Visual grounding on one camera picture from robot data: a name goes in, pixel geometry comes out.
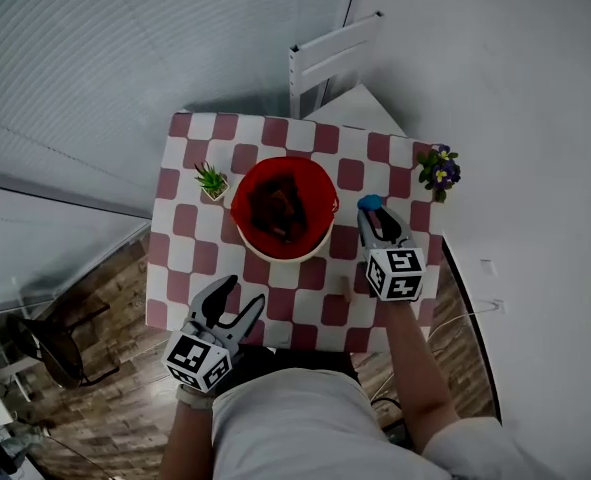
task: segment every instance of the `small plant pot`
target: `small plant pot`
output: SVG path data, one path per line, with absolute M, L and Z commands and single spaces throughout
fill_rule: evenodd
M 211 195 L 211 194 L 208 192 L 208 190 L 206 190 L 206 189 L 204 189 L 204 188 L 202 189 L 202 191 L 203 191 L 203 192 L 204 192 L 204 193 L 205 193 L 205 194 L 208 196 L 208 198 L 209 198 L 211 201 L 213 201 L 213 202 L 216 202 L 216 201 L 219 201 L 219 200 L 220 200 L 222 197 L 224 197 L 224 194 L 226 194 L 226 192 L 228 191 L 228 189 L 229 189 L 228 182 L 227 182 L 226 180 L 224 180 L 224 190 L 222 190 L 222 191 L 221 191 L 221 192 L 220 192 L 220 193 L 217 195 L 217 197 L 213 197 L 213 196 L 212 196 L 212 195 Z

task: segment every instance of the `table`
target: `table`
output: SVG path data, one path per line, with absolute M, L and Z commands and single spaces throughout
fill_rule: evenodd
M 417 181 L 416 155 L 432 146 L 358 128 L 236 114 L 173 116 L 153 210 L 146 323 L 179 329 L 192 297 L 215 279 L 240 278 L 226 312 L 234 315 L 264 293 L 267 306 L 247 343 L 276 348 L 386 351 L 383 305 L 369 296 L 356 224 L 357 201 L 369 193 L 407 219 L 427 258 L 420 300 L 413 302 L 428 334 L 441 258 L 441 227 L 431 222 L 432 194 Z M 260 160 L 305 156 L 335 183 L 340 208 L 320 253 L 302 264 L 261 260 L 247 250 L 230 216 L 239 181 Z M 213 203 L 195 182 L 203 160 L 227 175 L 231 188 Z M 341 276 L 353 300 L 342 296 Z

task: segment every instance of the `person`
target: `person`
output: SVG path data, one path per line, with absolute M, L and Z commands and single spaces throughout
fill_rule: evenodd
M 237 374 L 231 381 L 239 385 L 227 387 L 212 410 L 206 402 L 190 402 L 199 398 L 178 395 L 186 403 L 177 405 L 162 480 L 559 478 L 496 419 L 458 417 L 410 305 L 387 303 L 386 319 L 399 403 L 415 452 L 388 442 L 354 371 L 320 369 L 324 360 L 304 368 L 255 361 L 252 380 L 239 383 L 248 374 L 241 365 L 229 373 Z M 308 354 L 309 363 L 315 354 L 325 353 Z

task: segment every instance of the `white chair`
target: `white chair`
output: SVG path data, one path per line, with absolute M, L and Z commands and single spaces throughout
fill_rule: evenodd
M 289 51 L 291 117 L 299 119 L 302 93 L 329 78 L 357 70 L 368 58 L 384 16 L 377 12 Z M 316 110 L 308 119 L 405 136 L 362 84 Z

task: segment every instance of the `black chair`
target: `black chair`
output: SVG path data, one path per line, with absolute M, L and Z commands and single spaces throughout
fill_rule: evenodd
M 89 380 L 84 373 L 82 356 L 72 338 L 76 327 L 91 321 L 110 306 L 105 305 L 68 327 L 61 327 L 51 318 L 28 320 L 9 315 L 6 319 L 8 333 L 13 343 L 24 354 L 42 361 L 46 370 L 57 384 L 66 389 L 92 386 L 119 371 L 116 366 L 95 380 Z

